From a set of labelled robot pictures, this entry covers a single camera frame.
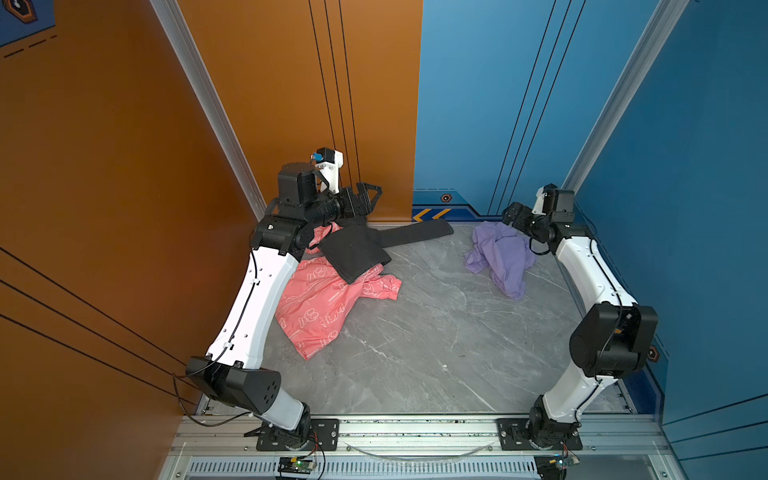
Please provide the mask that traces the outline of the purple cloth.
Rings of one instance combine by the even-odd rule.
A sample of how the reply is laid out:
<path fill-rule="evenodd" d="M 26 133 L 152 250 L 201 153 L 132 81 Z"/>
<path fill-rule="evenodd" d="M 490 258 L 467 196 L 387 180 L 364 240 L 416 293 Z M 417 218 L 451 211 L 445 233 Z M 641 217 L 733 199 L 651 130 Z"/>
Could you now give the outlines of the purple cloth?
<path fill-rule="evenodd" d="M 526 289 L 524 275 L 536 262 L 529 238 L 501 222 L 478 224 L 471 238 L 472 249 L 464 261 L 466 269 L 473 274 L 488 270 L 494 285 L 505 296 L 521 300 Z"/>

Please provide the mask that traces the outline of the pink patterned cloth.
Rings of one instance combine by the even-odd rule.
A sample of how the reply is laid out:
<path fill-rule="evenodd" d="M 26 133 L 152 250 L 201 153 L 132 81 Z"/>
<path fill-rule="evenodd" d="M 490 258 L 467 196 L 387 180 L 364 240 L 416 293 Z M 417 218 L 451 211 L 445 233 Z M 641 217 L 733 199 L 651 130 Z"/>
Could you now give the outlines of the pink patterned cloth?
<path fill-rule="evenodd" d="M 378 232 L 362 225 L 343 227 L 334 222 L 315 228 L 305 258 L 289 280 L 276 311 L 279 326 L 305 360 L 338 337 L 358 299 L 396 300 L 402 286 L 401 280 L 383 272 L 382 260 L 347 283 L 319 248 L 322 240 L 338 231 L 355 235 L 354 253 L 376 244 Z"/>

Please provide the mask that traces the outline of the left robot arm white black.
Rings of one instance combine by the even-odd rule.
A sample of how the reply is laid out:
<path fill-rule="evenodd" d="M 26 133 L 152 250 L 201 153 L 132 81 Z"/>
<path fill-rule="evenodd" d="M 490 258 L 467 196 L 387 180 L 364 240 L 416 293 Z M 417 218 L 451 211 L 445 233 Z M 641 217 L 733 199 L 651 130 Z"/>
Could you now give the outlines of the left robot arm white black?
<path fill-rule="evenodd" d="M 311 414 L 282 388 L 279 372 L 262 366 L 270 325 L 315 228 L 364 217 L 382 195 L 376 185 L 339 187 L 337 180 L 326 161 L 282 167 L 278 195 L 251 234 L 243 282 L 227 320 L 207 353 L 188 360 L 184 374 L 206 397 L 261 419 L 264 432 L 289 449 L 310 442 Z"/>

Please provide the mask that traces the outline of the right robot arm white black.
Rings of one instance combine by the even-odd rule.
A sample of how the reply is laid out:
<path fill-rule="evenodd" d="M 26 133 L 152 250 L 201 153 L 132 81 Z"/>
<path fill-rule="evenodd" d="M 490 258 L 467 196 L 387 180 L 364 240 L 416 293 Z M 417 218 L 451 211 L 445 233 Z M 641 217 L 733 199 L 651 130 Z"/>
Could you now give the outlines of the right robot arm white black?
<path fill-rule="evenodd" d="M 621 285 L 595 234 L 576 223 L 574 199 L 573 191 L 548 184 L 534 206 L 514 202 L 503 213 L 505 224 L 546 245 L 585 311 L 569 338 L 570 363 L 558 382 L 536 399 L 526 422 L 503 428 L 515 450 L 578 449 L 582 414 L 607 387 L 645 367 L 659 321 L 653 308 Z"/>

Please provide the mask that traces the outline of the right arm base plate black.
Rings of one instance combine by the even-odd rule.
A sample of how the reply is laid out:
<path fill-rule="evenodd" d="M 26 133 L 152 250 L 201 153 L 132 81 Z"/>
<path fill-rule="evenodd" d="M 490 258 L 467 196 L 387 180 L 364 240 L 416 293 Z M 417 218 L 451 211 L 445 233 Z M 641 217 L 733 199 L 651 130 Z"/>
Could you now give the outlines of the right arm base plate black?
<path fill-rule="evenodd" d="M 576 423 L 551 422 L 547 419 L 534 425 L 530 419 L 499 418 L 496 420 L 497 435 L 504 451 L 568 451 L 583 449 Z"/>

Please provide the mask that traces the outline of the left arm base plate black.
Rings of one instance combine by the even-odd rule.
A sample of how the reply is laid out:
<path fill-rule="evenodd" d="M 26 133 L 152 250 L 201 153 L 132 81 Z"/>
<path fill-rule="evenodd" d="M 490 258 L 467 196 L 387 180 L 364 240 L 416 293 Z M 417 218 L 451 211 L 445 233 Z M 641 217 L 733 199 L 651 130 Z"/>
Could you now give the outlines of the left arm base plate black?
<path fill-rule="evenodd" d="M 337 449 L 340 420 L 336 418 L 310 418 L 295 430 L 288 431 L 273 425 L 263 426 L 256 449 L 264 452 L 310 451 L 324 452 Z"/>

